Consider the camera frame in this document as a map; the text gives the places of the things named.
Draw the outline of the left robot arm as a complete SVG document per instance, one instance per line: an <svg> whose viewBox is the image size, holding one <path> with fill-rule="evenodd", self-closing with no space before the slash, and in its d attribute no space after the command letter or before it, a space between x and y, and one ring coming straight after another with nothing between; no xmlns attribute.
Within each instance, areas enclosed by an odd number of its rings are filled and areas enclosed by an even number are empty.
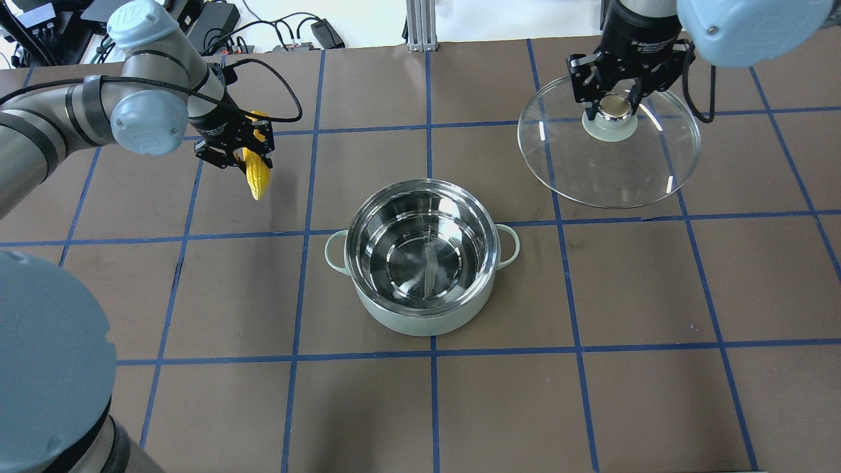
<svg viewBox="0 0 841 473"><path fill-rule="evenodd" d="M117 77L40 83L2 98L2 215L81 150L119 144L139 155L177 150L192 126L197 158L269 183L271 119L237 107L177 21L154 1L108 19L125 54ZM63 267L2 252L2 471L160 472L111 413L116 349L95 297Z"/></svg>

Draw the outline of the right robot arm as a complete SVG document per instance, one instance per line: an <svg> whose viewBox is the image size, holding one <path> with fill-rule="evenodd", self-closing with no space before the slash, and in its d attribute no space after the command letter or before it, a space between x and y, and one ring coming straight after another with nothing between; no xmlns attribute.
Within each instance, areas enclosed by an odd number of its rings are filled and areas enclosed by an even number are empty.
<svg viewBox="0 0 841 473"><path fill-rule="evenodd" d="M589 54L567 59L574 99L594 121L619 81L630 79L630 114L643 98L681 81L685 104L702 123L708 114L691 99L689 69L697 57L717 69L753 66L783 56L818 30L839 25L838 1L604 1L601 41Z"/></svg>

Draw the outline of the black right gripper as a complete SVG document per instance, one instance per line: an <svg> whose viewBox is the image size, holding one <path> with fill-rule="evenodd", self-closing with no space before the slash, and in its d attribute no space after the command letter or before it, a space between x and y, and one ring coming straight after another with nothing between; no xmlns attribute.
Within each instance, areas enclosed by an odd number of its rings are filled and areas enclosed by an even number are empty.
<svg viewBox="0 0 841 473"><path fill-rule="evenodd" d="M574 98L594 121L607 92L601 79L633 78L627 96L636 110L655 91L668 90L685 74L688 44L679 40L675 1L603 1L601 40L589 54L568 57Z"/></svg>

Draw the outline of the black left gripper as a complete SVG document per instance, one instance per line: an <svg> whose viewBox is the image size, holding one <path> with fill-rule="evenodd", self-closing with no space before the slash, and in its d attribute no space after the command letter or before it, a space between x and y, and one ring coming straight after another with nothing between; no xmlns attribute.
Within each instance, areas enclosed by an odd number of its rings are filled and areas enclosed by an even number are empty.
<svg viewBox="0 0 841 473"><path fill-rule="evenodd" d="M265 118L250 120L233 99L222 102L208 113L194 117L194 128L205 140L194 144L196 158L225 169L232 166L232 156L224 150L247 147L268 169L273 169L270 154L275 150L275 141L271 122Z"/></svg>

